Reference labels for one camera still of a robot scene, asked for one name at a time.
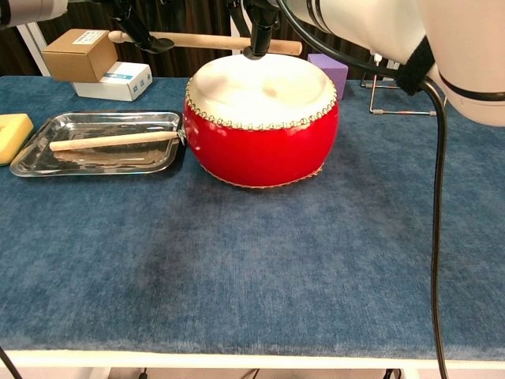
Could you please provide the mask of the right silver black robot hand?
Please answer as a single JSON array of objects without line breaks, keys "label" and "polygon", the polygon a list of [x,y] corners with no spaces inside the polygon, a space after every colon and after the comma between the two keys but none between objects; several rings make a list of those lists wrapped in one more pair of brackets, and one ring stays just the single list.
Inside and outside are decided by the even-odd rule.
[{"label": "right silver black robot hand", "polygon": [[226,7],[239,36],[250,38],[250,45],[242,54],[250,60],[261,59],[269,50],[279,7],[267,0],[232,0],[226,2]]}]

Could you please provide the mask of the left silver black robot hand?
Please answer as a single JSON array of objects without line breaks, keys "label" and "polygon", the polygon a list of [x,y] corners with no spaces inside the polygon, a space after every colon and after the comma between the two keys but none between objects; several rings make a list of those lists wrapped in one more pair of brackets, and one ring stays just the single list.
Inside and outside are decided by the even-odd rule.
[{"label": "left silver black robot hand", "polygon": [[171,39],[157,39],[150,34],[138,16],[131,1],[108,1],[107,12],[115,19],[120,29],[143,51],[160,54],[174,47]]}]

